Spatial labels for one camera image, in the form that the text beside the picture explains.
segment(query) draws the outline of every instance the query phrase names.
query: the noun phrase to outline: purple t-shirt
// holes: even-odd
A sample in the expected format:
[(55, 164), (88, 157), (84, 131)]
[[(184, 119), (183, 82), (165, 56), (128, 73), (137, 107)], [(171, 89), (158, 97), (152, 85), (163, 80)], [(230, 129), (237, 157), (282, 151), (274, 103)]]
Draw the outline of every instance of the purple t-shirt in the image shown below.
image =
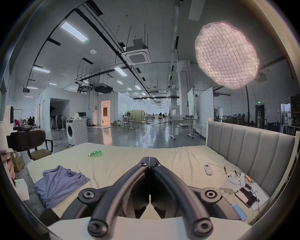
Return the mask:
[(45, 208), (53, 208), (76, 189), (90, 181), (81, 172), (72, 172), (62, 166), (43, 171), (43, 178), (34, 185), (35, 192)]

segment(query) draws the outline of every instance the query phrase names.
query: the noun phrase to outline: green plastic bottle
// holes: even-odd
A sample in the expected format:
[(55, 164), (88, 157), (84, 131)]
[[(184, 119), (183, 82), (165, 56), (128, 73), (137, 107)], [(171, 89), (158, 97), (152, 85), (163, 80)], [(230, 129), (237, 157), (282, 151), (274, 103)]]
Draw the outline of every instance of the green plastic bottle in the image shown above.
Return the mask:
[(88, 154), (89, 157), (97, 157), (97, 156), (101, 156), (101, 155), (102, 155), (101, 150), (94, 151), (94, 152), (91, 152)]

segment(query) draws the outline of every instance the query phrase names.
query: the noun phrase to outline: washing machine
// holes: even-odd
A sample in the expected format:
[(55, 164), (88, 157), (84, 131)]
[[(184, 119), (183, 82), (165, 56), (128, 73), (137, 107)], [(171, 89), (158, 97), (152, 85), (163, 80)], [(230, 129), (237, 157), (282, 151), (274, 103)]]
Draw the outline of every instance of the washing machine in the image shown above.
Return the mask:
[(70, 145), (79, 145), (89, 142), (86, 119), (67, 119), (66, 128), (68, 143)]

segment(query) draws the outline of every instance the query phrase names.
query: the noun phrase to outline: monitor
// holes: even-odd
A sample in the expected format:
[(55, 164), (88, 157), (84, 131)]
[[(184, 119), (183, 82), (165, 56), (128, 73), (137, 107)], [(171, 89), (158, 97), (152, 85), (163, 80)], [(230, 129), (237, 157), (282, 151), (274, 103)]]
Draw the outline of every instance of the monitor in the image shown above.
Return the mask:
[(80, 117), (86, 117), (86, 112), (78, 112), (78, 115), (79, 115)]

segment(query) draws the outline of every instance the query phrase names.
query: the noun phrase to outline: washer door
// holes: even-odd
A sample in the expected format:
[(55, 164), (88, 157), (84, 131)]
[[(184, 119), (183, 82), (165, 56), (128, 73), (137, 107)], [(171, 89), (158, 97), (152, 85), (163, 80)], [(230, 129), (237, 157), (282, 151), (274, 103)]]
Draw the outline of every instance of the washer door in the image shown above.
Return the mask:
[(72, 135), (73, 135), (73, 131), (72, 131), (72, 128), (70, 125), (68, 126), (68, 134), (70, 137), (72, 137)]

